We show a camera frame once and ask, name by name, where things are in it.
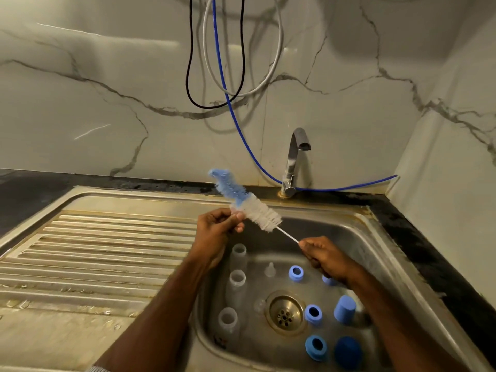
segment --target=black countertop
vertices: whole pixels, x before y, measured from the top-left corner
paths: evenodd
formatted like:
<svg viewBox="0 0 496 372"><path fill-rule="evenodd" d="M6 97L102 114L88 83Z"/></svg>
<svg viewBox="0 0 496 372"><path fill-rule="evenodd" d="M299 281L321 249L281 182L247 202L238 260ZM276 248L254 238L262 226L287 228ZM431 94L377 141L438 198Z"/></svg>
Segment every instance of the black countertop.
<svg viewBox="0 0 496 372"><path fill-rule="evenodd" d="M42 210L74 186L172 193L217 194L209 183L128 179L110 176L0 170L0 236ZM277 188L247 187L263 199L277 198ZM496 311L431 243L380 194L301 192L306 203L368 206L390 237L436 291L474 344L496 368Z"/></svg>

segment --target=wall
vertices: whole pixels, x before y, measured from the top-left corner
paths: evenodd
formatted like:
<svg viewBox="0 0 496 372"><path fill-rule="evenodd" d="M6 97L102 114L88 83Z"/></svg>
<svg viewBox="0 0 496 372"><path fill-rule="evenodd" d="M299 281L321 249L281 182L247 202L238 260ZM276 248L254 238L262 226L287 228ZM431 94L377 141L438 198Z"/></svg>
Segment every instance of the wall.
<svg viewBox="0 0 496 372"><path fill-rule="evenodd" d="M221 50L235 88L240 0L224 1ZM204 3L194 0L196 38ZM266 92L235 102L254 154L281 177L302 126L312 151L300 185L392 175L469 0L279 3L285 48L276 73ZM0 168L208 181L217 167L267 185L228 110L202 112L186 97L188 15L188 0L0 0ZM244 27L249 90L274 55L273 1L246 0ZM222 101L195 44L192 95ZM212 34L208 44L214 58Z"/></svg>
<svg viewBox="0 0 496 372"><path fill-rule="evenodd" d="M496 306L496 0L478 0L399 164L393 204Z"/></svg>

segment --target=gray sleeve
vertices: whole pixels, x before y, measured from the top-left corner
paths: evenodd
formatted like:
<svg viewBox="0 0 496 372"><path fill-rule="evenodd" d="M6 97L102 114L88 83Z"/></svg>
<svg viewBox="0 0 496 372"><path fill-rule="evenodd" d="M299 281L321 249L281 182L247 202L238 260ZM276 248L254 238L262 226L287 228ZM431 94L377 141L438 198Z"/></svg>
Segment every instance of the gray sleeve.
<svg viewBox="0 0 496 372"><path fill-rule="evenodd" d="M93 366L86 372L109 372L109 371L102 367Z"/></svg>

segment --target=hand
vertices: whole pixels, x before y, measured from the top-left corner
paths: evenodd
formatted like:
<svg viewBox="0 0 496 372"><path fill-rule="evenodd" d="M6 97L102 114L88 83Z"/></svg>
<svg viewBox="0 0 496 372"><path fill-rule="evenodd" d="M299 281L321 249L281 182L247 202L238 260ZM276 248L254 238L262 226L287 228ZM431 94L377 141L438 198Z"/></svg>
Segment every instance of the hand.
<svg viewBox="0 0 496 372"><path fill-rule="evenodd" d="M224 255L227 233L243 232L245 214L232 213L231 209L220 208L200 215L196 223L196 236L189 254L206 258L209 270L217 266Z"/></svg>
<svg viewBox="0 0 496 372"><path fill-rule="evenodd" d="M308 237L298 245L315 269L345 285L348 285L351 275L361 268L325 236Z"/></svg>

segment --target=person's right hand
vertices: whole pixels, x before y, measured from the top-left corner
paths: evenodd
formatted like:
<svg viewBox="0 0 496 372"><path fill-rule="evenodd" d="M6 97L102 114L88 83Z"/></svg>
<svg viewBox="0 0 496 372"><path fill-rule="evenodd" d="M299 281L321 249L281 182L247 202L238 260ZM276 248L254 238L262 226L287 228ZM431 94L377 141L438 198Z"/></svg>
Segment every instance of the person's right hand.
<svg viewBox="0 0 496 372"><path fill-rule="evenodd" d="M315 269L327 278L334 278L345 285L351 275L361 268L360 264L354 262L325 236L308 237L298 245Z"/></svg>

